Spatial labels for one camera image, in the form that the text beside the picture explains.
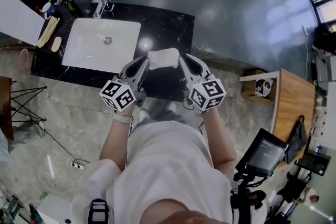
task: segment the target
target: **black marble countertop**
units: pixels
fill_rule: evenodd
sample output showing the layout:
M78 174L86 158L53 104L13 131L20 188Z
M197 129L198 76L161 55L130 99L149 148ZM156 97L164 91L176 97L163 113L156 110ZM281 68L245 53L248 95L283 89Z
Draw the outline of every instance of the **black marble countertop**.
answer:
M95 6L95 4L80 5L84 17L93 18ZM42 48L36 47L30 73L44 78L102 88L113 78L114 73L62 65L70 30L76 18L62 5L58 6L57 10L61 13L61 21L49 41ZM153 41L151 51L176 48L180 53L191 52L194 16L161 8L114 3L113 13L104 12L102 18L141 23L134 58L148 54L148 51L142 50L139 46L139 41L143 38L150 38ZM52 52L51 46L57 36L62 38L62 43L57 52ZM183 78L180 68L149 70L142 86L149 97L182 101L182 90L185 88Z

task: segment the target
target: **white towel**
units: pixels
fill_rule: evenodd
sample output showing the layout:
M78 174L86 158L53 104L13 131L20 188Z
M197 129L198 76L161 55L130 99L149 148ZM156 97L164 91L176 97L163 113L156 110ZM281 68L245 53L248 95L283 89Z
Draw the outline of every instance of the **white towel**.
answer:
M180 53L177 49L166 49L159 51L149 51L148 58L150 60L149 69L157 69L161 67L173 67L177 68L179 66L179 56Z

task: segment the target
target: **wristband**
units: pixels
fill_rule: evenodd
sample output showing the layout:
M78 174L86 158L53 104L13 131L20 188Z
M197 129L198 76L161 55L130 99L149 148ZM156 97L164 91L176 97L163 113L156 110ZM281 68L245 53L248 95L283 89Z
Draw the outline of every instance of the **wristband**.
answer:
M120 123L123 124L129 124L132 122L132 117L122 116L117 114L117 112L114 112L113 120L119 121Z

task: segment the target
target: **wooden desk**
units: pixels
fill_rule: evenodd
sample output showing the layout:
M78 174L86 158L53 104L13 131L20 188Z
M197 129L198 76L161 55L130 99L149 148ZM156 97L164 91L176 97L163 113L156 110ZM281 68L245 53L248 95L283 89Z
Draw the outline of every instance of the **wooden desk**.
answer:
M295 122L300 115L303 115L305 116L304 126L308 135L313 116L315 86L285 69L276 72L240 77L239 81L243 82L258 79L277 79L277 91L271 133L282 141L287 142ZM295 160L300 159L302 156L303 151L295 158Z
M0 128L8 140L14 140L11 107L12 79L0 77Z

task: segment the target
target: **black strap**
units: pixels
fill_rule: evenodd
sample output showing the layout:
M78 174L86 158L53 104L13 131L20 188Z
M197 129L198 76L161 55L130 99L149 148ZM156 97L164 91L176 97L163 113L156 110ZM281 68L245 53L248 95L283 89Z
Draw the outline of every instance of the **black strap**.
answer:
M91 202L88 224L108 224L109 207L105 200L96 199Z
M251 206L254 206L254 209L259 209L266 194L262 190L256 190L251 193L247 188L240 189L237 193L231 191L231 193L231 207L239 210L238 224L250 224Z

